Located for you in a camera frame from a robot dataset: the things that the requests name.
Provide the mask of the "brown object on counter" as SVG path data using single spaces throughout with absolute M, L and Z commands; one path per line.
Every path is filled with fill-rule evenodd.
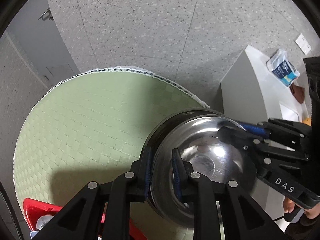
M 290 86 L 290 91 L 295 99 L 302 104 L 305 100 L 305 88 L 295 85 L 294 83 Z

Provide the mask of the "red plastic basin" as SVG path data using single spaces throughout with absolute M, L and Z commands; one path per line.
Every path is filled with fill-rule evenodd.
M 61 209 L 61 206 L 45 203 L 31 198 L 25 198 L 23 201 L 23 213 L 30 231 L 38 231 L 36 229 L 36 222 L 41 216 L 55 216 Z M 142 233 L 139 228 L 135 226 L 132 219 L 130 219 L 129 236 L 130 239 L 147 239 L 144 233 Z

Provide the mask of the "blue white package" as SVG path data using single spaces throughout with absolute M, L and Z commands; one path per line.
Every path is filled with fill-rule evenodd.
M 266 66 L 268 70 L 286 87 L 290 87 L 300 76 L 299 71 L 288 60 L 287 52 L 283 49 L 278 49 L 266 62 Z

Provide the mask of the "white wall socket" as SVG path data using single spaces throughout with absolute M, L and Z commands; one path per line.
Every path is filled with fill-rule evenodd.
M 297 37 L 297 39 L 295 40 L 295 43 L 297 44 L 297 46 L 299 46 L 299 48 L 304 53 L 304 55 L 308 55 L 308 53 L 310 53 L 311 46 L 310 46 L 310 44 L 308 43 L 308 41 L 306 40 L 306 38 L 304 37 L 303 34 L 300 34 Z

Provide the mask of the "grey door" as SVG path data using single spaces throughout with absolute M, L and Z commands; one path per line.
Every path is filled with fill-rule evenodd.
M 6 29 L 31 71 L 46 87 L 79 74 L 55 21 L 38 20 L 48 0 L 28 0 Z

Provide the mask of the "green checkered table mat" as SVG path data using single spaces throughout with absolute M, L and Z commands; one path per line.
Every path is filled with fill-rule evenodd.
M 61 81 L 31 109 L 16 141 L 15 194 L 66 205 L 89 182 L 113 181 L 165 118 L 207 104 L 177 83 L 133 66 Z

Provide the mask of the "blue square plate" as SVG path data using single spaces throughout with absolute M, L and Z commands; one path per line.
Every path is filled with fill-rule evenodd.
M 30 232 L 30 239 L 34 239 L 34 237 L 39 233 L 39 231 L 31 231 Z

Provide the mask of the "large steel bowl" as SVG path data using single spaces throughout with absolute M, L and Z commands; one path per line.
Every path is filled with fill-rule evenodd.
M 52 220 L 53 217 L 53 215 L 41 216 L 36 222 L 36 229 L 40 231 L 46 224 L 48 224 Z

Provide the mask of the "orange object on counter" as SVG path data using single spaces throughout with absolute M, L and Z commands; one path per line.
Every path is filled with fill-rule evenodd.
M 303 120 L 303 123 L 306 124 L 306 125 L 311 126 L 311 118 L 310 118 L 310 117 L 305 118 L 305 119 Z

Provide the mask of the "white counter cabinet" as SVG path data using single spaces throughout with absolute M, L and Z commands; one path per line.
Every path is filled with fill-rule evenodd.
M 302 122 L 306 105 L 268 70 L 268 60 L 252 46 L 241 52 L 221 81 L 224 114 L 254 125 L 269 118 Z

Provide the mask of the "medium steel bowl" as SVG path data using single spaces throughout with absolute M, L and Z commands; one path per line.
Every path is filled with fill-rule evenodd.
M 163 218 L 188 228 L 193 227 L 194 208 L 181 203 L 174 194 L 171 151 L 177 148 L 183 161 L 194 171 L 218 183 L 237 181 L 247 192 L 255 185 L 255 166 L 245 154 L 219 139 L 222 127 L 243 130 L 245 127 L 230 118 L 208 109 L 182 111 L 158 124 L 146 139 L 151 148 L 149 205 Z

